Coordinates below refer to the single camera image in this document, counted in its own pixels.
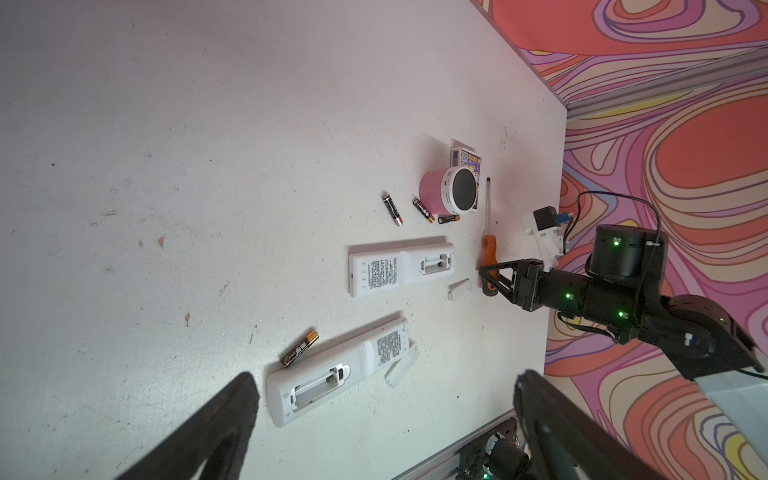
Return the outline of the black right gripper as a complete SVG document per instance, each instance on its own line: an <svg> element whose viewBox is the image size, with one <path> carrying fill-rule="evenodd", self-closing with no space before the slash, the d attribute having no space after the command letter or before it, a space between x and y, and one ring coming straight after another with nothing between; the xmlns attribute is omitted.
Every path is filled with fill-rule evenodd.
<svg viewBox="0 0 768 480"><path fill-rule="evenodd" d="M650 318L664 316L667 249L668 236L659 230L600 225L583 275L546 272L537 260L505 261L480 267L482 291L527 311L547 307L636 336Z"/></svg>

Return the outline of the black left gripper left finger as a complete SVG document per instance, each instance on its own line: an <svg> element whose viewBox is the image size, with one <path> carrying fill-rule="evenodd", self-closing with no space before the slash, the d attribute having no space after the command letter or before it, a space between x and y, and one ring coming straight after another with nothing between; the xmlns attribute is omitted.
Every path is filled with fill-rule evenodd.
<svg viewBox="0 0 768 480"><path fill-rule="evenodd" d="M242 372L121 479L237 479L258 414L254 377Z"/></svg>

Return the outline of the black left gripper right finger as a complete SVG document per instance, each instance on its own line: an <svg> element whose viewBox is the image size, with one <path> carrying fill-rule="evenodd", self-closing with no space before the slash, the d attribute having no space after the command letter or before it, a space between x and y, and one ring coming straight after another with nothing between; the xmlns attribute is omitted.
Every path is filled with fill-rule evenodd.
<svg viewBox="0 0 768 480"><path fill-rule="evenodd" d="M515 383L514 409L539 479L661 479L534 370Z"/></svg>

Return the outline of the orange handled screwdriver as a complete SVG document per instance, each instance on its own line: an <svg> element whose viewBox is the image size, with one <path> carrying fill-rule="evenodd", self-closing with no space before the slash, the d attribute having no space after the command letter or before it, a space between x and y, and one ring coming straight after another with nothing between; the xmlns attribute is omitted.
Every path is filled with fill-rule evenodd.
<svg viewBox="0 0 768 480"><path fill-rule="evenodd" d="M491 229L491 178L486 178L486 212L485 212L485 230L484 230L484 236L482 241L482 248L483 248L483 256L482 256L482 266L488 266L493 265L497 263L496 259L496 237L492 234Z"/></svg>

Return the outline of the white remote with back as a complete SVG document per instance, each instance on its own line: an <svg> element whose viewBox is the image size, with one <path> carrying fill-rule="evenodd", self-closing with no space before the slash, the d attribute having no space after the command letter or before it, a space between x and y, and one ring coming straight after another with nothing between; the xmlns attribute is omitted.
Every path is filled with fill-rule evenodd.
<svg viewBox="0 0 768 480"><path fill-rule="evenodd" d="M393 366L409 350L408 320L400 317L269 375L266 403L274 425L286 426Z"/></svg>

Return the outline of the black gold AAA battery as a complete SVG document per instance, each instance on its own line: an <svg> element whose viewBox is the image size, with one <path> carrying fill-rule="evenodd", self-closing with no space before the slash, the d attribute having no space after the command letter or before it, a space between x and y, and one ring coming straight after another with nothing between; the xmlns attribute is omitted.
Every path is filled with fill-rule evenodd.
<svg viewBox="0 0 768 480"><path fill-rule="evenodd" d="M281 365L283 368L290 367L298 357L300 357L306 350L308 350L319 339L319 334L316 330L310 330L295 345L290 347L281 358Z"/></svg>

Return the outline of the white remote with coloured buttons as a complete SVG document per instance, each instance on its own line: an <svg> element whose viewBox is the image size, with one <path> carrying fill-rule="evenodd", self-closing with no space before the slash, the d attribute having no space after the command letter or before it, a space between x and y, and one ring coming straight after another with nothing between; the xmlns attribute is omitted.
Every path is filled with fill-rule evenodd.
<svg viewBox="0 0 768 480"><path fill-rule="evenodd" d="M348 257L352 298L451 276L456 267L452 243L351 253Z"/></svg>

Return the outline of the black red AAA battery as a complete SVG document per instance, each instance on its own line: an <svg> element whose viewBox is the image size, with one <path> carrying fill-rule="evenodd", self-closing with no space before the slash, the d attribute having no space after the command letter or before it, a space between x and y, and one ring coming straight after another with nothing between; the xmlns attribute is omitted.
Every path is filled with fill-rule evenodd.
<svg viewBox="0 0 768 480"><path fill-rule="evenodd" d="M401 215L400 215L400 213L399 213L399 211L398 211L398 209L397 209L397 207L396 207L392 197L387 192L384 192L382 194L382 201L383 201L383 203L384 203L384 205L385 205L389 215L391 216L391 219L395 223L395 225L396 226L402 226L403 225L403 219L402 219L402 217L401 217Z"/></svg>

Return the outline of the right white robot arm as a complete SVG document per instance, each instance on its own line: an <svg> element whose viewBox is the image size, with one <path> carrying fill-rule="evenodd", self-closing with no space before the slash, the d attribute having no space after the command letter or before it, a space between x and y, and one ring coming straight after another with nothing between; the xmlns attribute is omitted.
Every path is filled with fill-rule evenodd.
<svg viewBox="0 0 768 480"><path fill-rule="evenodd" d="M585 274L520 259L483 266L484 282L525 311L547 307L615 344L659 348L767 458L767 357L718 303L665 296L668 237L660 230L600 225Z"/></svg>

